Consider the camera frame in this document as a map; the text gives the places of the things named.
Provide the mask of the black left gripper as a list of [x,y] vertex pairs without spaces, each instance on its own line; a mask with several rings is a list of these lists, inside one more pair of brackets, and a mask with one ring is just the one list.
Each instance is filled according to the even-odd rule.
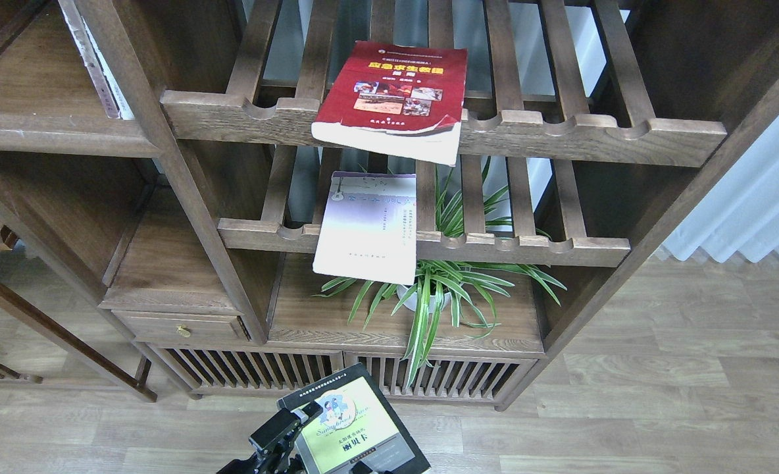
[[300,455],[291,456],[293,443],[321,411],[316,402],[293,411],[279,410],[250,436],[255,453],[246,460],[230,461],[218,473],[307,473]]

